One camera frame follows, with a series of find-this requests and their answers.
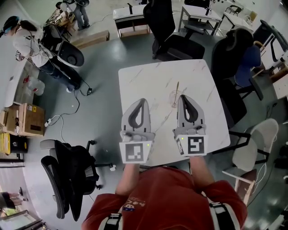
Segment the person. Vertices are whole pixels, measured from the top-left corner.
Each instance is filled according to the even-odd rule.
[[[67,92],[79,89],[82,81],[79,74],[60,62],[48,49],[37,42],[36,37],[41,30],[31,22],[21,21],[19,17],[11,16],[3,26],[3,33],[12,37],[13,46],[21,54],[18,58],[20,61],[31,58],[37,68],[64,84]]]
[[[119,228],[107,229],[122,229],[121,222],[113,222],[118,221],[120,214],[123,230],[216,229],[208,198],[228,204],[232,208],[231,218],[238,221],[235,229],[242,228],[247,208],[232,186],[227,181],[215,182],[203,157],[191,157],[190,166],[192,175],[170,167],[140,174],[138,164],[126,164],[115,194],[97,196],[82,230],[104,229],[111,220]],[[225,229],[233,229],[229,228],[231,222],[226,216],[224,221]]]
[[[21,205],[22,201],[28,201],[27,198],[23,197],[22,188],[20,188],[20,192],[18,193],[0,193],[0,209],[16,209],[16,206]]]
[[[65,12],[67,20],[68,20],[68,12],[67,12],[67,10],[70,10],[71,12],[73,12],[73,14],[75,15],[75,18],[77,20],[78,30],[79,31],[90,27],[89,18],[87,16],[85,7],[81,6],[77,2],[71,1],[70,4],[69,4],[69,1],[58,2],[56,4],[56,8],[58,8],[58,9],[62,10],[63,12]]]

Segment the gray floor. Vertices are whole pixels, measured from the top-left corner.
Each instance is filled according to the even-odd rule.
[[[212,48],[218,37],[194,35],[193,40],[205,46],[204,59],[211,65]],[[61,121],[52,127],[48,127],[44,138],[34,138],[29,141],[29,153],[26,155],[26,167],[24,169],[25,180],[35,210],[39,217],[44,219],[59,230],[79,229],[86,217],[93,200],[100,193],[113,193],[115,186],[122,174],[118,143],[120,141],[119,130],[122,117],[121,99],[118,82],[118,71],[121,68],[142,65],[157,60],[152,59],[152,35],[139,35],[120,39],[114,39],[83,49],[85,64],[79,69],[80,75],[94,89],[92,95],[84,97],[78,95],[80,101],[79,111],[74,115],[64,116],[63,138],[72,145],[85,146],[88,140],[95,139],[98,144],[93,146],[90,153],[96,157],[98,163],[112,161],[117,164],[117,171],[110,172],[108,168],[99,169],[104,188],[92,193],[91,198],[85,196],[81,216],[78,222],[72,220],[69,212],[64,220],[56,217],[56,203],[52,199],[53,191],[44,172],[40,160],[48,151],[40,150],[39,143],[44,139],[58,139],[60,137]],[[46,109],[46,118],[61,113],[71,113],[77,108],[77,101],[72,93],[67,93],[65,88],[46,74],[40,74],[46,84],[44,95],[35,98],[35,104]],[[257,78],[264,93],[264,100],[259,101],[254,93],[245,98],[247,106],[246,116],[235,126],[233,130],[244,131],[266,118],[266,109],[276,100],[271,82],[265,77]],[[287,119],[287,105],[285,100],[278,100],[273,109],[272,118],[279,124]],[[273,160],[278,157],[280,147],[288,140],[286,125],[280,125],[277,140],[274,142],[268,170],[265,179],[259,185],[254,196],[261,190],[272,169]],[[217,155],[208,155],[209,168],[217,180],[226,179],[231,184],[234,181],[221,173],[231,164],[232,152]],[[187,170],[188,163],[182,161],[176,163],[179,168]],[[269,223],[279,215],[281,209],[288,202],[287,185],[284,184],[282,176],[284,170],[274,169],[267,186],[253,200],[248,207],[248,219],[246,229],[265,229]]]

